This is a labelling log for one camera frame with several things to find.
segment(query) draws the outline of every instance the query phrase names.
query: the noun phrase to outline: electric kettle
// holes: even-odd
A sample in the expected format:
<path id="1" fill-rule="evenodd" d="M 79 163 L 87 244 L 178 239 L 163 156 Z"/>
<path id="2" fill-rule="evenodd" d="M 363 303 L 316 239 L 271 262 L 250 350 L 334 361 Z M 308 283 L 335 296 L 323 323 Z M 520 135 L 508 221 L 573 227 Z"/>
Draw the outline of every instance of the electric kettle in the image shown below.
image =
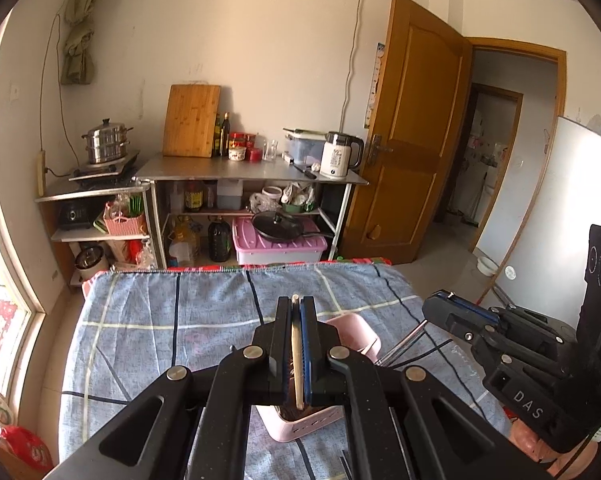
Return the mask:
<path id="1" fill-rule="evenodd" d="M 345 178 L 348 170 L 355 170 L 363 160 L 363 140 L 338 132 L 330 132 L 326 136 L 321 160 L 321 174 L 331 178 Z M 358 144 L 356 162 L 350 163 L 352 143 Z"/>

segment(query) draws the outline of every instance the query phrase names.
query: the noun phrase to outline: pink lid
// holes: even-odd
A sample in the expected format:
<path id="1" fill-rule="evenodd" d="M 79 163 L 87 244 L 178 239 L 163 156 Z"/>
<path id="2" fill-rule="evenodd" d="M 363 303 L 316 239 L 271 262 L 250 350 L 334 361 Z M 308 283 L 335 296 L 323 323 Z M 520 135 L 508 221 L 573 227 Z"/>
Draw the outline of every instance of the pink lid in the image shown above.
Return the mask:
<path id="1" fill-rule="evenodd" d="M 301 219 L 306 232 L 317 232 L 319 230 L 316 224 L 308 217 Z M 324 251 L 327 249 L 327 242 L 322 236 L 312 236 L 309 238 L 297 238 L 293 242 L 277 244 L 265 240 L 258 234 L 252 225 L 252 219 L 249 216 L 240 216 L 234 218 L 232 226 L 234 246 L 239 251 L 249 251 L 251 253 L 277 252 L 289 253 L 294 251 Z"/>

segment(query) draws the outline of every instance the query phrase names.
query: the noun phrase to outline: kettle handle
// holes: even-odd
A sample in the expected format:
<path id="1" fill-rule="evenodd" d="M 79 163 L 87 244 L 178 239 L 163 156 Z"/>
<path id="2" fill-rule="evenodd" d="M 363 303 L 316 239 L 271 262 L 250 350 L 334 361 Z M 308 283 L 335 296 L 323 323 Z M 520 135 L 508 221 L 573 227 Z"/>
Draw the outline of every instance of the kettle handle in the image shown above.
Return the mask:
<path id="1" fill-rule="evenodd" d="M 356 158 L 356 162 L 349 165 L 349 169 L 356 170 L 360 166 L 361 162 L 363 161 L 363 150 L 365 148 L 365 143 L 363 142 L 363 140 L 360 137 L 354 137 L 354 136 L 352 136 L 352 143 L 358 144 L 358 157 Z"/>

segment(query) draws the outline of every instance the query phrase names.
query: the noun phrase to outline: frying pan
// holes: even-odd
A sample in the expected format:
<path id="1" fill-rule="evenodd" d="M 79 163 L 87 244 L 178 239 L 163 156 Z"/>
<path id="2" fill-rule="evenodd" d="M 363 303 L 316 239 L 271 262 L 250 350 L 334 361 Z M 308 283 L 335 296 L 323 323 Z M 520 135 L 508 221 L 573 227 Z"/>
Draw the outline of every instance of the frying pan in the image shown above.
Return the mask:
<path id="1" fill-rule="evenodd" d="M 278 244 L 293 242 L 296 238 L 324 236 L 333 238 L 333 234 L 306 232 L 303 222 L 298 217 L 280 211 L 263 211 L 252 217 L 254 229 L 265 240 Z"/>

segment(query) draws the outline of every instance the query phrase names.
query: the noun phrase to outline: glass cup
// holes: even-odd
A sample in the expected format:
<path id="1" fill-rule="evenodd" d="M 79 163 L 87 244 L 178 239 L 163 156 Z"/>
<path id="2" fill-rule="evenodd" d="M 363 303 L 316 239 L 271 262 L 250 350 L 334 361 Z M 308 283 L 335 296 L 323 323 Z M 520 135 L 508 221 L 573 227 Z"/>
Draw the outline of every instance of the glass cup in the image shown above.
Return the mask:
<path id="1" fill-rule="evenodd" d="M 265 145 L 263 160 L 274 160 L 277 155 L 278 140 L 270 140 Z"/>

